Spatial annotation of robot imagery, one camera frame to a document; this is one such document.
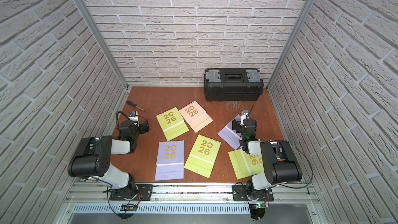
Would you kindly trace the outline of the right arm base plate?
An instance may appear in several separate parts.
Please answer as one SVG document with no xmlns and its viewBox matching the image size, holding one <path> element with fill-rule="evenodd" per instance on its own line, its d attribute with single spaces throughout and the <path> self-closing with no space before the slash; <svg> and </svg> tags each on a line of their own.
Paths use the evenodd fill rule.
<svg viewBox="0 0 398 224">
<path fill-rule="evenodd" d="M 274 196 L 271 188 L 255 190 L 246 184 L 237 183 L 232 185 L 232 196 L 234 201 L 245 202 L 273 202 Z"/>
</svg>

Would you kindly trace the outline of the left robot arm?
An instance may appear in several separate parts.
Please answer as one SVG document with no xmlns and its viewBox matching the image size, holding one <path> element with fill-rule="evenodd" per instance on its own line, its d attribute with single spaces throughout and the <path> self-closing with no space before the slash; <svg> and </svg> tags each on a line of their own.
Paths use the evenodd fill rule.
<svg viewBox="0 0 398 224">
<path fill-rule="evenodd" d="M 108 186 L 105 193 L 111 201 L 148 201 L 151 185 L 138 185 L 132 174 L 123 172 L 111 163 L 112 155 L 132 154 L 137 148 L 137 138 L 150 130 L 147 120 L 143 124 L 126 120 L 118 126 L 119 136 L 90 137 L 80 140 L 70 162 L 71 177 L 95 180 Z"/>
</svg>

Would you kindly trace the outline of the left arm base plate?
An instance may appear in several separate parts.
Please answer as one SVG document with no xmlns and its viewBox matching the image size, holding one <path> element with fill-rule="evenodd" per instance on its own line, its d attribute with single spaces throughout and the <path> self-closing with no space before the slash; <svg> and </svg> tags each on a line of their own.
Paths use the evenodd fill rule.
<svg viewBox="0 0 398 224">
<path fill-rule="evenodd" d="M 152 195 L 153 185 L 138 184 L 135 190 L 128 187 L 112 190 L 110 192 L 110 201 L 149 201 Z"/>
</svg>

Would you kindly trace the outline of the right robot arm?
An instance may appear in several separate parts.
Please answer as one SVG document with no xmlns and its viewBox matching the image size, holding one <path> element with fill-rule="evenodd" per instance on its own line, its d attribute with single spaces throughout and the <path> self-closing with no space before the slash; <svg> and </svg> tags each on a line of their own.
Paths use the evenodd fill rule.
<svg viewBox="0 0 398 224">
<path fill-rule="evenodd" d="M 233 120 L 232 130 L 239 134 L 239 154 L 244 168 L 250 171 L 245 190 L 248 199 L 267 199 L 267 190 L 273 186 L 302 179 L 302 170 L 288 141 L 257 139 L 257 122 L 250 118 Z"/>
</svg>

